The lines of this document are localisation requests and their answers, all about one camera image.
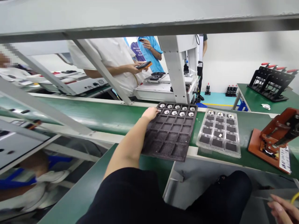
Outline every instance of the purple shirt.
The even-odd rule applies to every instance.
[[[137,42],[131,43],[131,50],[136,54],[136,58],[138,61],[146,61]]]

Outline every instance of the paper label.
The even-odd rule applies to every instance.
[[[288,146],[286,148],[280,148],[279,167],[287,171],[288,173],[291,173],[290,153]]]

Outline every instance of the black foam tray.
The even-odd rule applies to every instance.
[[[141,153],[162,159],[185,161],[197,108],[197,105],[159,103],[157,109],[160,109],[161,112],[147,126]],[[177,111],[177,115],[172,115],[173,111]],[[185,112],[185,116],[181,117],[179,115],[181,112]],[[193,117],[188,115],[190,112],[194,113]]]

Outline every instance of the blue floor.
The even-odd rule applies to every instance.
[[[225,96],[225,93],[214,93],[211,92],[211,95],[205,95],[205,92],[200,92],[205,100],[201,101],[201,103],[209,106],[209,105],[218,105],[218,106],[233,106],[236,100],[235,97]]]

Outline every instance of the plastic tray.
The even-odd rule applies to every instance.
[[[241,158],[237,114],[207,108],[196,145]]]
[[[147,127],[141,153],[162,159],[185,161],[197,108],[197,105],[159,103],[157,109],[161,112]]]

